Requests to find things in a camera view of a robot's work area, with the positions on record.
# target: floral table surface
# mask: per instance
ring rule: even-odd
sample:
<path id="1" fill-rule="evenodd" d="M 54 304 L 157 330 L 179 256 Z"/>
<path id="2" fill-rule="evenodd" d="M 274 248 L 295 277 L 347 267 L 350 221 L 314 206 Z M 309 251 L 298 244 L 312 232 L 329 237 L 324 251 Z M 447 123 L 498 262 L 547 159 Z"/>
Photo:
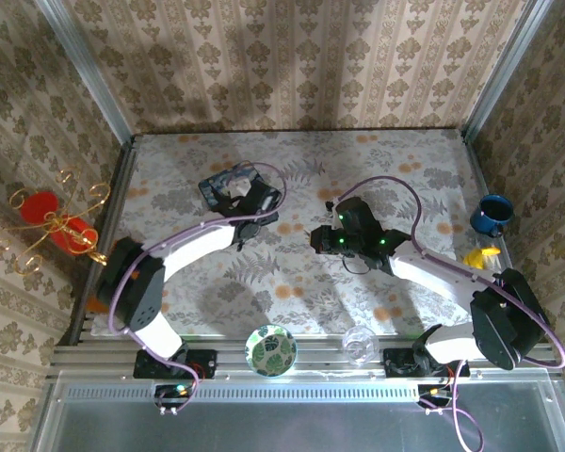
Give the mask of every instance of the floral table surface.
<path id="1" fill-rule="evenodd" d="M 197 183 L 241 160 L 275 165 L 288 185 L 279 220 L 242 251 L 207 255 L 166 283 L 162 311 L 179 333 L 242 337 L 274 323 L 295 334 L 342 333 L 362 324 L 379 334 L 413 335 L 468 318 L 425 287 L 382 272 L 348 273 L 340 258 L 316 255 L 308 235 L 331 222 L 324 201 L 367 177 L 388 174 L 407 181 L 422 199 L 418 239 L 462 259 L 479 240 L 469 214 L 480 192 L 457 131 L 160 135 L 139 137 L 135 147 L 118 237 L 153 243 L 199 223 L 207 207 Z M 260 172 L 282 186 L 274 173 Z M 356 194 L 384 229 L 410 231 L 415 203 L 405 188 L 375 182 Z M 347 266 L 364 270 L 360 261 Z M 93 333 L 104 332 L 101 325 L 99 317 Z"/>

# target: black object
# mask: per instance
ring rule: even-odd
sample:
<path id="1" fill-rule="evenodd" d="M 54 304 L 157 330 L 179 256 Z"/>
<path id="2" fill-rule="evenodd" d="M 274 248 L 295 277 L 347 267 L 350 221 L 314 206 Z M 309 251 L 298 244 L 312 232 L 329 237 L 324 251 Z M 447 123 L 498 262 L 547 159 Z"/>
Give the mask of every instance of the black object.
<path id="1" fill-rule="evenodd" d="M 327 210 L 332 209 L 329 203 L 326 207 Z M 343 229 L 320 226 L 311 232 L 310 246 L 316 253 L 358 256 L 368 268 L 393 275 L 389 258 L 399 245 L 411 237 L 395 229 L 384 231 L 368 204 L 359 197 L 339 202 L 336 213 Z"/>
<path id="2" fill-rule="evenodd" d="M 388 379 L 393 378 L 422 378 L 422 377 L 449 377 L 448 369 L 450 367 L 456 373 L 460 361 L 453 361 L 448 364 L 438 364 L 429 367 L 428 371 L 419 365 L 414 359 L 413 348 L 385 348 L 383 350 L 383 367 L 385 368 L 385 376 Z M 471 376 L 469 364 L 466 363 L 460 371 L 461 377 Z"/>
<path id="3" fill-rule="evenodd" d="M 153 401 L 157 408 L 165 414 L 177 414 L 188 401 L 191 388 L 181 388 L 178 384 L 159 384 L 154 388 Z"/>
<path id="4" fill-rule="evenodd" d="M 99 301 L 107 306 L 111 303 L 123 274 L 141 253 L 141 245 L 130 237 L 117 242 L 97 284 L 96 295 Z M 147 256 L 138 264 L 123 287 L 115 311 L 117 318 L 130 330 L 141 330 L 159 313 L 164 278 L 162 259 Z"/>
<path id="5" fill-rule="evenodd" d="M 423 399 L 425 399 L 429 403 L 435 405 L 437 408 L 447 408 L 452 402 L 452 391 L 449 391 L 447 389 L 440 389 L 442 387 L 443 385 L 419 384 L 418 394 L 420 400 L 416 403 L 421 408 L 431 408 L 428 404 L 422 401 Z"/>
<path id="6" fill-rule="evenodd" d="M 503 289 L 550 325 L 524 275 L 512 268 L 498 277 Z M 521 309 L 487 288 L 471 301 L 473 335 L 479 351 L 491 363 L 512 370 L 544 336 L 544 331 Z"/>
<path id="7" fill-rule="evenodd" d="M 274 209 L 282 195 L 279 190 L 258 178 L 251 181 L 251 188 L 246 196 L 231 198 L 222 195 L 213 187 L 211 190 L 218 203 L 210 205 L 210 209 L 221 213 L 226 218 L 263 214 Z M 237 249 L 241 250 L 247 240 L 259 234 L 262 226 L 273 223 L 278 219 L 279 214 L 274 212 L 272 215 L 259 219 L 232 222 L 231 224 L 236 226 L 233 244 L 236 244 Z"/>
<path id="8" fill-rule="evenodd" d="M 213 379 L 218 369 L 218 353 L 215 350 L 189 350 L 186 343 L 174 356 L 171 361 L 184 363 L 186 365 L 198 364 L 202 372 L 199 377 L 203 379 Z M 192 379 L 192 376 L 179 367 L 164 365 L 156 361 L 146 351 L 140 350 L 136 355 L 134 364 L 135 379 Z"/>
<path id="9" fill-rule="evenodd" d="M 366 273 L 368 273 L 370 271 L 370 268 L 368 268 L 366 271 L 351 271 L 348 267 L 347 267 L 347 262 L 346 262 L 346 256 L 343 256 L 341 258 L 341 264 L 343 264 L 343 268 L 346 270 L 347 273 L 349 273 L 350 275 L 365 275 Z"/>
<path id="10" fill-rule="evenodd" d="M 423 334 L 421 334 L 418 339 L 414 341 L 412 344 L 412 356 L 416 364 L 423 369 L 425 375 L 431 375 L 433 372 L 439 371 L 441 368 L 444 367 L 443 364 L 439 364 L 427 351 L 427 347 L 425 344 L 427 343 L 427 339 L 441 328 L 442 325 L 433 325 Z"/>

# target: green patterned bowl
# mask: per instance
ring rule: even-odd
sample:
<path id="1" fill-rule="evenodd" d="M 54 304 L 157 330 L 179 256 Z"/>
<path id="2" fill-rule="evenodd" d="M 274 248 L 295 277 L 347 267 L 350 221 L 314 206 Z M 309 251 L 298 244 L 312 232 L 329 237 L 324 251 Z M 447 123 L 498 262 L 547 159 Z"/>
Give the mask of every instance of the green patterned bowl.
<path id="1" fill-rule="evenodd" d="M 253 372 L 278 377 L 291 368 L 298 355 L 293 335 L 278 325 L 264 325 L 251 333 L 245 359 Z"/>

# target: gold wire stand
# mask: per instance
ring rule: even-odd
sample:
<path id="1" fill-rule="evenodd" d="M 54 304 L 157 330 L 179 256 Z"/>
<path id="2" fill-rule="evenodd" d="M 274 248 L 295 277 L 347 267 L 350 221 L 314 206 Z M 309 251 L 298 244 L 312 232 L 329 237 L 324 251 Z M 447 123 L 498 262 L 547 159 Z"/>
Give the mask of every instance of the gold wire stand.
<path id="1" fill-rule="evenodd" d="M 94 228 L 87 228 L 80 233 L 72 229 L 69 226 L 69 223 L 72 219 L 83 217 L 94 209 L 97 209 L 98 207 L 104 205 L 111 194 L 111 187 L 107 183 L 100 183 L 92 186 L 89 190 L 89 195 L 92 198 L 97 198 L 97 202 L 95 202 L 91 207 L 81 213 L 70 215 L 69 207 L 72 203 L 73 195 L 77 192 L 77 186 L 79 184 L 80 176 L 81 169 L 79 168 L 62 169 L 59 172 L 59 176 L 57 176 L 56 182 L 61 184 L 63 186 L 63 189 L 65 188 L 65 184 L 68 181 L 70 181 L 72 178 L 74 179 L 74 186 L 71 192 L 71 196 L 62 208 L 56 210 L 55 212 L 46 213 L 44 215 L 44 222 L 42 224 L 5 228 L 0 231 L 0 255 L 8 251 L 11 245 L 11 241 L 8 238 L 2 237 L 2 235 L 4 235 L 5 233 L 29 230 L 43 231 L 43 235 L 40 239 L 38 239 L 33 245 L 31 245 L 15 257 L 14 269 L 18 274 L 22 276 L 28 276 L 40 269 L 43 260 L 42 256 L 38 253 L 31 255 L 31 253 L 42 241 L 44 241 L 46 237 L 48 237 L 48 235 L 54 233 L 63 234 L 68 253 L 72 255 L 86 254 L 90 259 L 98 262 L 103 266 L 106 266 L 106 256 L 96 250 L 99 236 L 98 232 Z M 37 191 L 30 190 L 26 187 L 21 188 L 15 191 L 10 196 L 10 198 L 8 198 L 8 203 L 13 209 L 19 210 L 24 205 L 27 197 L 35 193 L 37 193 Z M 85 245 L 86 247 L 83 250 L 78 250 L 74 248 L 73 245 Z M 20 262 L 23 259 L 26 259 L 26 261 L 22 268 Z"/>

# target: blue mug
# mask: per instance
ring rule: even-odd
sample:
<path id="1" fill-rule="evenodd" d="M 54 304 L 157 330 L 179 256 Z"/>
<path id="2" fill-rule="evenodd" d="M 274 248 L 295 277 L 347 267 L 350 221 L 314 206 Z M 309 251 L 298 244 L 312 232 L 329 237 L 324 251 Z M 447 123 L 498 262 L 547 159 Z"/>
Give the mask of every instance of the blue mug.
<path id="1" fill-rule="evenodd" d="M 499 237 L 512 219 L 512 203 L 504 196 L 487 195 L 471 215 L 471 226 L 480 234 Z"/>

